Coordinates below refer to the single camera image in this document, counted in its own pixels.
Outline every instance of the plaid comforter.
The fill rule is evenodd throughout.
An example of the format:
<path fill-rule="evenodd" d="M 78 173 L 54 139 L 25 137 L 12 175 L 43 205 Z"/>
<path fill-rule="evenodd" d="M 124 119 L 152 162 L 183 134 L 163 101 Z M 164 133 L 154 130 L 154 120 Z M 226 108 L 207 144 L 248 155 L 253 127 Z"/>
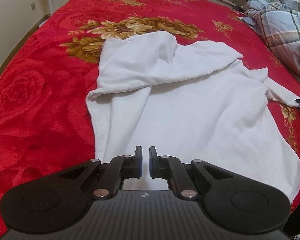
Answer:
<path fill-rule="evenodd" d="M 245 14 L 257 23 L 269 49 L 300 75 L 300 0 L 279 1 L 248 0 Z"/>

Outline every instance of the white sweatshirt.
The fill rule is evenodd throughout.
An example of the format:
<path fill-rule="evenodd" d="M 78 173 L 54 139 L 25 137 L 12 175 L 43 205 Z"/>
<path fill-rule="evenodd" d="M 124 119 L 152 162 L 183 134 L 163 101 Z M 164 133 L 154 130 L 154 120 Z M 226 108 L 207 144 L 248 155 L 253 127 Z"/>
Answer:
<path fill-rule="evenodd" d="M 96 157 L 134 154 L 143 147 L 143 179 L 125 189 L 167 189 L 151 179 L 148 149 L 183 163 L 202 159 L 284 192 L 293 201 L 300 187 L 300 160 L 280 134 L 268 99 L 299 107 L 295 94 L 249 70 L 240 53 L 223 42 L 178 45 L 159 31 L 102 49 L 97 89 L 86 102 L 95 133 Z"/>

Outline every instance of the silver screw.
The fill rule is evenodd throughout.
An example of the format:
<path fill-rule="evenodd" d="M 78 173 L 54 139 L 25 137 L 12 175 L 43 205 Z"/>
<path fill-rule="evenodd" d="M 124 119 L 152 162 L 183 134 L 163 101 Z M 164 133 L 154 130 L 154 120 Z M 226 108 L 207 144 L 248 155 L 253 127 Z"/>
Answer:
<path fill-rule="evenodd" d="M 193 198 L 197 195 L 197 193 L 192 189 L 185 189 L 181 191 L 181 195 L 183 195 L 186 198 Z"/>
<path fill-rule="evenodd" d="M 93 192 L 96 197 L 106 197 L 109 195 L 109 193 L 110 192 L 105 188 L 98 188 Z"/>

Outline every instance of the red floral bedspread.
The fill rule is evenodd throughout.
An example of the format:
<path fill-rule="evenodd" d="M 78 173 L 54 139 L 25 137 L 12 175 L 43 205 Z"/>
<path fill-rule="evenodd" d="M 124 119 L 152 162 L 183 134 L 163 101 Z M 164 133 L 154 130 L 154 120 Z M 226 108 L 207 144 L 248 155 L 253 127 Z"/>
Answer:
<path fill-rule="evenodd" d="M 237 16 L 206 0 L 70 0 L 0 77 L 0 198 L 15 185 L 94 156 L 85 97 L 96 88 L 105 39 L 165 30 L 184 45 L 223 41 L 244 55 L 247 68 L 268 67 L 272 79 L 300 96 L 298 82 Z M 269 108 L 300 158 L 300 111 L 274 102 Z M 300 192 L 292 210 L 299 203 Z M 5 230 L 0 217 L 0 235 Z"/>

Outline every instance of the white cloth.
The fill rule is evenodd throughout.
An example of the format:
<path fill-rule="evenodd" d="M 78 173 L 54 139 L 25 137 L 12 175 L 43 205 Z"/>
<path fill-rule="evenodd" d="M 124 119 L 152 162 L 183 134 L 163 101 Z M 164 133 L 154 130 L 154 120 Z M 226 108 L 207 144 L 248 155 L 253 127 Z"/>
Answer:
<path fill-rule="evenodd" d="M 97 89 L 87 106 L 96 157 L 134 154 L 143 147 L 143 179 L 126 189 L 167 189 L 151 179 L 148 149 L 183 163 L 202 159 L 269 184 L 292 201 L 300 186 L 300 161 L 284 140 L 267 99 L 298 107 L 295 94 L 268 78 L 267 68 L 248 70 L 240 53 L 223 42 L 178 45 L 168 32 L 125 40 L 102 48 Z"/>

